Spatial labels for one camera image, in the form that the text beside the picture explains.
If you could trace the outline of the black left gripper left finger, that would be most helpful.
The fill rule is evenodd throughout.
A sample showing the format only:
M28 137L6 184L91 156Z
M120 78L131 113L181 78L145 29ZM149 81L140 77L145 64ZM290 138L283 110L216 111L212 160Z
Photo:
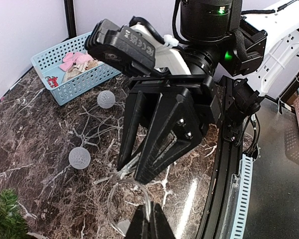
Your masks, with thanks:
M139 205L135 210L129 228L126 232L126 239L149 239L150 224L146 218L145 205Z

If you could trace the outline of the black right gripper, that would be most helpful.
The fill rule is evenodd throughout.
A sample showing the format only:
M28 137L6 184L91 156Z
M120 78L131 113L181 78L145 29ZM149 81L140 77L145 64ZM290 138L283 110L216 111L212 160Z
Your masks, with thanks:
M147 184L195 148L209 124L222 117L211 76L176 75L132 79L126 98L117 170L133 158L139 124L148 128L134 179Z

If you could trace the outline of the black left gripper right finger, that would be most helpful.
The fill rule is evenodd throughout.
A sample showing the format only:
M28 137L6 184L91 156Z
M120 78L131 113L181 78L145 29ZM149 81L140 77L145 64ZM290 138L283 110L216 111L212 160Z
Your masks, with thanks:
M158 203L151 204L150 214L150 238L151 239L175 239L167 218Z

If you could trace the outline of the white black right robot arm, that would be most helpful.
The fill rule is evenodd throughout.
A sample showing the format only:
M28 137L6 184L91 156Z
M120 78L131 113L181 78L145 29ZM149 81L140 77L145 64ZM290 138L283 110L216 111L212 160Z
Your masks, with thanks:
M212 30L220 18L203 13L208 7L200 0L175 4L190 74L132 82L117 169L134 167L141 184L194 149L209 124L225 122L236 130L259 110L277 72L294 56L286 50L282 58L270 59L274 47L299 29L299 0L274 10L232 13L239 27L229 31L228 41L210 46L202 31Z

